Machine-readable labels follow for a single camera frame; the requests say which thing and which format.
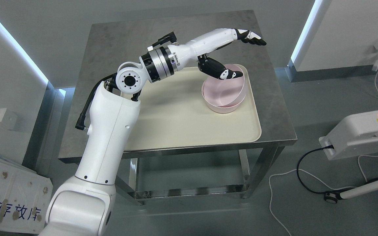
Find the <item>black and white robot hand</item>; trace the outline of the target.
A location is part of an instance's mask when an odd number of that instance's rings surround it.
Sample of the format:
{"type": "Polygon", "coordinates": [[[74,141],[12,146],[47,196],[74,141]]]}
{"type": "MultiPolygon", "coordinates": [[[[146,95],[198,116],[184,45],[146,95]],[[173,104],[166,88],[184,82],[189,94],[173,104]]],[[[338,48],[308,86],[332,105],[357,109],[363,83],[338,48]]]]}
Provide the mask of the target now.
{"type": "Polygon", "coordinates": [[[189,60],[198,61],[198,69],[219,80],[235,79],[243,76],[243,72],[225,67],[206,54],[221,49],[233,41],[241,40],[252,45],[267,45],[256,33],[244,29],[220,28],[198,36],[181,45],[169,45],[168,49],[175,54],[178,62],[177,70],[183,69],[189,60]]]}

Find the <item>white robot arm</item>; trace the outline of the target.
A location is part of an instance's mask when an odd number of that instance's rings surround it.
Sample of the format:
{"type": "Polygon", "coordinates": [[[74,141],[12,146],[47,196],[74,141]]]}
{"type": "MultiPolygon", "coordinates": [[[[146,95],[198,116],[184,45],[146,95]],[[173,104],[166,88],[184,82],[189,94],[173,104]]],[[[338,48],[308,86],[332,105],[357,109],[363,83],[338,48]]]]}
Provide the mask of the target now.
{"type": "Polygon", "coordinates": [[[139,63],[125,62],[117,73],[93,87],[75,128],[85,129],[90,113],[89,136],[74,176],[54,193],[41,236],[101,236],[115,203],[115,180],[120,160],[140,112],[138,96],[146,82],[157,82],[178,70],[174,32],[148,47],[139,63]]]}

